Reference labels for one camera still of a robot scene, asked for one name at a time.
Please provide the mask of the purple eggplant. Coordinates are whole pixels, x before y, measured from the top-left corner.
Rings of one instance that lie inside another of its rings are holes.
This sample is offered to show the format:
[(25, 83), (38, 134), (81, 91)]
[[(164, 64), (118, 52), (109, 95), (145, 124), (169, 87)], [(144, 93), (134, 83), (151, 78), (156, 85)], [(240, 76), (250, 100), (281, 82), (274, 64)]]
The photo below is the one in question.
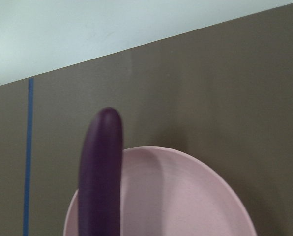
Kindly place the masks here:
[(98, 112), (84, 140), (78, 182), (78, 233), (120, 234), (122, 121), (117, 110)]

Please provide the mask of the pink plate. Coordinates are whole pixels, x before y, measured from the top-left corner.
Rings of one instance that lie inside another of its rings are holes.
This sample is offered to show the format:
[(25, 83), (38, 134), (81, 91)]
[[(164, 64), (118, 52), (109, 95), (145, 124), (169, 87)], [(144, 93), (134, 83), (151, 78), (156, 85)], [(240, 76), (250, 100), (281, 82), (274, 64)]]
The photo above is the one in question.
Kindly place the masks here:
[[(78, 190), (64, 235), (79, 236)], [(122, 151), (119, 236), (254, 236), (238, 196), (211, 168), (165, 147)]]

